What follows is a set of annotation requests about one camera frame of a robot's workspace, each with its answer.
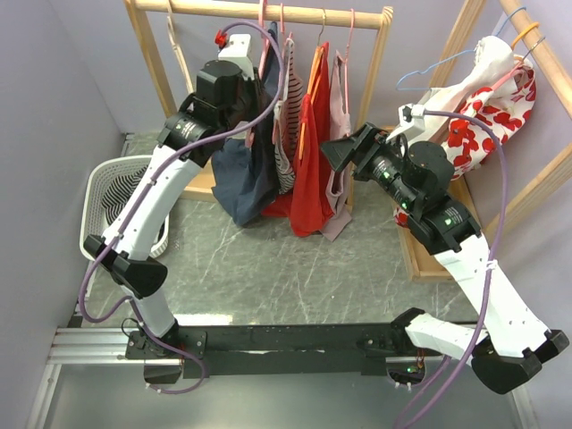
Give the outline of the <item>black white striped tank top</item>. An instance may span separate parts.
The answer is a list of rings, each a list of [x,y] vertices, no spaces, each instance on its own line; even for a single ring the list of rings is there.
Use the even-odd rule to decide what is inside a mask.
[[[146,170],[146,167],[142,167],[134,173],[119,175],[111,181],[102,196],[102,207],[108,224],[112,224],[126,206]]]

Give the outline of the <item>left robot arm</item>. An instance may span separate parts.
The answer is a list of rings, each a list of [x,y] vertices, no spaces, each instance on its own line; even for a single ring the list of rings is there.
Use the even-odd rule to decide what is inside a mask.
[[[175,202],[234,129],[267,112],[268,99],[250,63],[213,60],[193,93],[168,117],[139,184],[114,222],[84,248],[122,286],[151,332],[147,348],[160,359],[179,347],[178,323],[162,291],[168,269],[151,248]]]

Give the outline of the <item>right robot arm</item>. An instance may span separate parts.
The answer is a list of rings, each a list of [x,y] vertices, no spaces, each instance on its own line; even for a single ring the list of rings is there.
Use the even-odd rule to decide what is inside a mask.
[[[413,237],[443,266],[484,315],[477,335],[412,308],[392,323],[393,349],[411,356],[430,349],[468,364],[491,391],[508,393],[527,383],[569,344],[528,308],[506,274],[489,260],[489,245],[471,212],[448,192],[454,167],[442,147],[408,143],[370,123],[354,134],[324,142],[335,172],[354,164],[358,181],[376,182],[407,214]]]

